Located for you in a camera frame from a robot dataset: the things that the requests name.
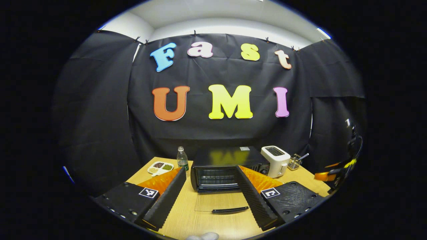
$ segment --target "white tray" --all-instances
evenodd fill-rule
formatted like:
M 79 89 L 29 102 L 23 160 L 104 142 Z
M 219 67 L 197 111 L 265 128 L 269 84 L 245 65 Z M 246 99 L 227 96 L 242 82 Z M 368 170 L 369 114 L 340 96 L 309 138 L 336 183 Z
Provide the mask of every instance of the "white tray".
M 163 165 L 160 167 L 160 168 L 158 168 L 158 167 L 155 167 L 154 165 L 156 165 L 157 163 L 163 163 Z M 167 173 L 167 172 L 169 172 L 169 171 L 171 171 L 171 170 L 165 170 L 165 169 L 162 169 L 165 165 L 169 165 L 169 166 L 172 166 L 172 169 L 174 168 L 174 166 L 173 166 L 173 164 L 170 164 L 170 163 L 165 163 L 165 162 L 161 162 L 161 161 L 157 161 L 157 162 L 154 162 L 148 169 L 147 169 L 147 172 L 149 172 L 150 174 L 152 174 L 152 176 L 154 177 L 154 176 L 157 176 L 157 175 L 161 175 L 161 174 L 163 174 L 163 173 Z M 150 168 L 153 168 L 153 169 L 157 169 L 157 172 L 155 172 L 155 173 L 152 173 L 152 172 L 150 172 Z

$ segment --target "letter m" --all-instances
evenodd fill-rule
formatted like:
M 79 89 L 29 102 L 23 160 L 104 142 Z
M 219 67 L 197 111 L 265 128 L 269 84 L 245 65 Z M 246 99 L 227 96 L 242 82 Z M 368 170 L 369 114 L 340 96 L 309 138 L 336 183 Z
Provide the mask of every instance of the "letter m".
M 236 88 L 233 97 L 230 96 L 224 85 L 215 84 L 209 86 L 212 92 L 212 112 L 209 114 L 210 119 L 222 119 L 224 114 L 221 112 L 221 106 L 228 118 L 235 114 L 236 118 L 252 118 L 253 114 L 249 106 L 249 92 L 251 87 L 240 85 Z

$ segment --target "black handle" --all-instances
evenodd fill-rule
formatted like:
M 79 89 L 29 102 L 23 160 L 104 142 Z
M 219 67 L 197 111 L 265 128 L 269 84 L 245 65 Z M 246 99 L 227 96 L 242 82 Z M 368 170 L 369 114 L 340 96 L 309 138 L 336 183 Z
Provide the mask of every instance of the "black handle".
M 244 211 L 246 209 L 249 209 L 249 207 L 242 207 L 242 208 L 228 208 L 228 209 L 213 209 L 213 214 L 234 214 L 241 211 Z

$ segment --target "wooden table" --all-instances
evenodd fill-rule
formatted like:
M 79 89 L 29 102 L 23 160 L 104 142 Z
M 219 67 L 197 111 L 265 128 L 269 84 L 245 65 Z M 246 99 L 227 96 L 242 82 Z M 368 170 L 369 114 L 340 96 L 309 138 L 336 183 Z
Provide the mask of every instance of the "wooden table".
M 139 184 L 152 178 L 147 169 L 155 161 L 167 162 L 178 167 L 176 159 L 154 157 L 127 182 Z M 188 161 L 188 165 L 191 168 L 193 161 Z M 283 183 L 297 181 L 321 196 L 327 196 L 330 189 L 324 182 L 315 180 L 314 175 L 303 167 L 299 167 L 295 171 L 287 169 L 283 176 L 276 179 Z M 226 215 L 209 212 L 212 209 L 218 209 L 218 204 L 223 208 L 227 208 L 227 205 L 233 207 L 236 205 L 239 207 L 248 206 L 241 192 L 199 194 L 194 191 L 191 180 L 187 177 L 166 222 L 158 233 L 178 240 L 185 240 L 190 235 L 200 236 L 207 232 L 216 232 L 219 234 L 219 240 L 240 240 L 266 232 L 258 227 L 250 209 Z

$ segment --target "plastic bottle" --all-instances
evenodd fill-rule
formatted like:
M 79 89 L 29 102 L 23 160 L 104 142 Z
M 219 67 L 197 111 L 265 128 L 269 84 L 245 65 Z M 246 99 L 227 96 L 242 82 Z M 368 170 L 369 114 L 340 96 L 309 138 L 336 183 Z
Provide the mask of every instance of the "plastic bottle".
M 185 168 L 185 175 L 189 177 L 190 171 L 188 167 L 188 158 L 187 154 L 184 152 L 184 147 L 178 147 L 178 155 L 176 156 L 176 160 L 178 161 L 178 167 Z

